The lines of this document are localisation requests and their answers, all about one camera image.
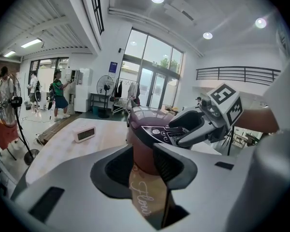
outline digital clock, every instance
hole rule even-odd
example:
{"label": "digital clock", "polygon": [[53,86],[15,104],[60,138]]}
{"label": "digital clock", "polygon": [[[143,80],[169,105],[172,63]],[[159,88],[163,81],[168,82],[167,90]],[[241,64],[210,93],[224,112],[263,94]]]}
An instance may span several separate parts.
{"label": "digital clock", "polygon": [[96,134],[96,127],[95,126],[85,125],[85,126],[73,129],[74,140],[77,143],[85,141],[85,140],[93,137],[95,134]]}

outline blue sign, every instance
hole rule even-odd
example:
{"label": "blue sign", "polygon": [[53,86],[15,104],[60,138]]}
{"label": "blue sign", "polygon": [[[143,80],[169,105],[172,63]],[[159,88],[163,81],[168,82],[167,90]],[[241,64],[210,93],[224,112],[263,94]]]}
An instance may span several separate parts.
{"label": "blue sign", "polygon": [[116,73],[116,69],[117,69],[117,63],[111,62],[110,69],[108,70],[108,72]]}

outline robotic arm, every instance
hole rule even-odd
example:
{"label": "robotic arm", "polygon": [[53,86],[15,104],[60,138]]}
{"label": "robotic arm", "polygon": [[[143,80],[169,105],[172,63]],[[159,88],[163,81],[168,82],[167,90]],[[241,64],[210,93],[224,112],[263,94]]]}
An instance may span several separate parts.
{"label": "robotic arm", "polygon": [[175,116],[169,126],[184,127],[189,132],[177,140],[187,147],[208,139],[211,143],[224,138],[230,127],[243,113],[239,92],[226,84],[207,93],[200,106],[187,108]]}

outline black railing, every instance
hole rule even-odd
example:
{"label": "black railing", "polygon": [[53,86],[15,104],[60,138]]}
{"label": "black railing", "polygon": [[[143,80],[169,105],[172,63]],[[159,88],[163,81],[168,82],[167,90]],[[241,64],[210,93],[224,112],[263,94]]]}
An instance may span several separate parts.
{"label": "black railing", "polygon": [[197,69],[197,80],[232,80],[270,85],[281,71],[248,66],[224,66]]}
{"label": "black railing", "polygon": [[100,0],[91,0],[100,35],[104,31]]}

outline tree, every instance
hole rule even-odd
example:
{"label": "tree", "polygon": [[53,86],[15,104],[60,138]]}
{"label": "tree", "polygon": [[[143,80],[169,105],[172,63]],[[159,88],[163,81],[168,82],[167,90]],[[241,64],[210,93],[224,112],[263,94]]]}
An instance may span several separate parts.
{"label": "tree", "polygon": [[[163,60],[160,61],[160,66],[164,68],[168,68],[169,60],[167,58],[164,58]],[[178,69],[179,69],[179,63],[175,59],[173,59],[170,64],[170,70],[178,73]]]}

